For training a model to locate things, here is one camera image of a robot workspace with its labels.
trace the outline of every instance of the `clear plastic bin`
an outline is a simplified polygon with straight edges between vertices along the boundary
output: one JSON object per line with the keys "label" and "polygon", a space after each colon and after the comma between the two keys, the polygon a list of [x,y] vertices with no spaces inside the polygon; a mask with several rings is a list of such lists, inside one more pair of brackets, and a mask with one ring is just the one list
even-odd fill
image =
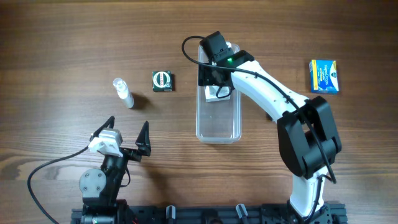
{"label": "clear plastic bin", "polygon": [[[239,46],[230,44],[234,53]],[[198,61],[208,62],[199,46]],[[206,102],[205,87],[198,86],[197,92],[197,138],[207,144],[231,144],[241,138],[241,92],[233,90],[229,100]]]}

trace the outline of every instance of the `yellow label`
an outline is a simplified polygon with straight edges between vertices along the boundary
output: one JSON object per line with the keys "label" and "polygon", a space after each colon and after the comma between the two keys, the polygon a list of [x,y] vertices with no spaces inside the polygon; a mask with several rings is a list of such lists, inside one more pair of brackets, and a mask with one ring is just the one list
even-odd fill
{"label": "yellow label", "polygon": [[318,69],[317,69],[317,61],[312,60],[312,71],[313,71],[313,89],[318,90]]}

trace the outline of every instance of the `blue and yellow box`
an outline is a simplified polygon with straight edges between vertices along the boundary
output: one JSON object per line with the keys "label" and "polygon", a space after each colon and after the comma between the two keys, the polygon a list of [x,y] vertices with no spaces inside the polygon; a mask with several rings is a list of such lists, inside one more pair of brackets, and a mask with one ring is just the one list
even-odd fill
{"label": "blue and yellow box", "polygon": [[338,93],[335,60],[311,60],[310,74],[312,93]]}

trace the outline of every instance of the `green box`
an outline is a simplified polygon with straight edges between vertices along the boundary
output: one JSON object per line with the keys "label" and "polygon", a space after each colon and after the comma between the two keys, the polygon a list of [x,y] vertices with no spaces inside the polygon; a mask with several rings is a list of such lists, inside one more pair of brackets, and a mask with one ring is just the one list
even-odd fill
{"label": "green box", "polygon": [[168,70],[153,71],[152,89],[154,91],[172,91],[172,73]]}

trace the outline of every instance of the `black mounting base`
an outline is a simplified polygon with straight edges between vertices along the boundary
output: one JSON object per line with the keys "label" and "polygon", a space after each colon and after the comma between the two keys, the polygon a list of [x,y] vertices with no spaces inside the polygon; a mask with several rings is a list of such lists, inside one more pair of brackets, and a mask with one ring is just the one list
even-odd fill
{"label": "black mounting base", "polygon": [[[347,224],[344,204],[324,204],[325,212],[311,224]],[[166,209],[155,206],[131,206],[136,215],[137,224],[168,224]],[[242,221],[236,213],[235,207],[176,207],[177,224],[203,224],[202,213],[213,209],[218,212],[223,224],[240,224]],[[286,204],[263,204],[261,206],[246,207],[249,224],[289,224]],[[72,210],[71,224],[80,224],[81,210]]]}

